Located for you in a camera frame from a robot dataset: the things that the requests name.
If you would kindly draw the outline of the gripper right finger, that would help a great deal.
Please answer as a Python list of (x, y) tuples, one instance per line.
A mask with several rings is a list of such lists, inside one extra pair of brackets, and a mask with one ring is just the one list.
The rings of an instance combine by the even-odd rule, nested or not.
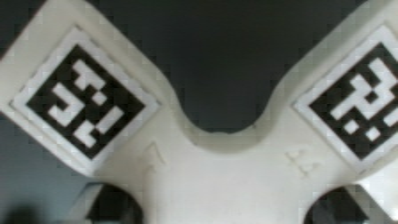
[(316, 199), (304, 224), (398, 224), (361, 185), (332, 189)]

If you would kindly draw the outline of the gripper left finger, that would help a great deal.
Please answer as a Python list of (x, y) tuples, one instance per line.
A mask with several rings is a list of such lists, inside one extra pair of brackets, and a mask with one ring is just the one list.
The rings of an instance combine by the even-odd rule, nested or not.
[(64, 224), (144, 224), (144, 212), (128, 193), (112, 185), (89, 183)]

